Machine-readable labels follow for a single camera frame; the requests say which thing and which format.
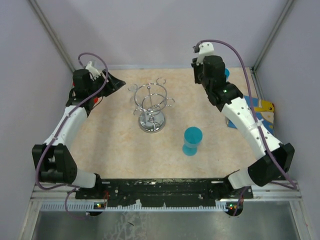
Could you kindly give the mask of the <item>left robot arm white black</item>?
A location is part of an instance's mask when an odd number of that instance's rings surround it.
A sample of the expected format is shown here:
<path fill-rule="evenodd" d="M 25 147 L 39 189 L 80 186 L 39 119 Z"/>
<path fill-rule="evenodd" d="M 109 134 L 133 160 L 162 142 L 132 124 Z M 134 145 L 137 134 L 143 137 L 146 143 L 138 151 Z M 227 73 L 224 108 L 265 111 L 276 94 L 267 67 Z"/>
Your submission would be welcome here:
<path fill-rule="evenodd" d="M 107 69 L 96 69 L 91 61 L 85 68 L 73 72 L 72 81 L 73 87 L 57 127 L 44 143 L 34 145 L 31 151 L 35 182 L 42 190 L 46 190 L 43 183 L 53 183 L 53 189 L 67 185 L 91 189 L 97 185 L 99 176 L 79 169 L 70 147 L 98 100 L 126 84 Z"/>

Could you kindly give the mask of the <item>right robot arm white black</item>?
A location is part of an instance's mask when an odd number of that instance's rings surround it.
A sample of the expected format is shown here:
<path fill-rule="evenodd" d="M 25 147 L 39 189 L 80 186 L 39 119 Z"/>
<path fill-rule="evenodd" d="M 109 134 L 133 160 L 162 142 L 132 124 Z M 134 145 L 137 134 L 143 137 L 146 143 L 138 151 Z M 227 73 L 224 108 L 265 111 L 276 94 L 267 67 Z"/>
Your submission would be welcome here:
<path fill-rule="evenodd" d="M 297 185 L 288 175 L 294 147 L 283 144 L 258 119 L 253 103 L 247 103 L 239 88 L 228 82 L 223 59 L 215 55 L 214 39 L 199 41 L 193 50 L 198 54 L 192 59 L 191 66 L 194 82 L 202 85 L 209 102 L 225 117 L 233 122 L 251 147 L 256 161 L 241 170 L 235 171 L 223 179 L 228 194 L 237 190 L 245 191 L 256 185 L 263 187 L 275 183 L 279 177 L 290 182 L 289 188 L 296 190 Z"/>

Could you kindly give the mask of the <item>blue wine glass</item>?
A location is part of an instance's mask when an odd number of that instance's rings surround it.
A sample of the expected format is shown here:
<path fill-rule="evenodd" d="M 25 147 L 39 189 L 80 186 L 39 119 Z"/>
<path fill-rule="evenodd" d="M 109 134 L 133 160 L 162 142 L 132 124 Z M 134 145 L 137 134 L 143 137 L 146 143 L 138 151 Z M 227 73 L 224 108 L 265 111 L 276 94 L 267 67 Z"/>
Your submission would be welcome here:
<path fill-rule="evenodd" d="M 224 74 L 226 76 L 226 80 L 228 80 L 228 78 L 230 76 L 230 71 L 227 68 L 225 69 Z"/>
<path fill-rule="evenodd" d="M 203 132 L 200 128 L 191 126 L 187 128 L 184 132 L 184 144 L 182 146 L 182 151 L 186 156 L 194 156 L 198 147 L 203 139 Z"/>

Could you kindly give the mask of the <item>red wine glass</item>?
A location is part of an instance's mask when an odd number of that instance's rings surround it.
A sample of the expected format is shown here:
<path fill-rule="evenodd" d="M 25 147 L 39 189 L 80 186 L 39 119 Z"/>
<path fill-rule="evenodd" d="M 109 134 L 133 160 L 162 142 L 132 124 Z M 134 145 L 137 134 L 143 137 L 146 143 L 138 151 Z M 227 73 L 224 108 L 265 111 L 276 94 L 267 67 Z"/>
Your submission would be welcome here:
<path fill-rule="evenodd" d="M 99 98 L 98 98 L 98 97 L 95 97 L 95 98 L 93 99 L 94 104 L 96 104 L 98 101 L 99 101 Z"/>

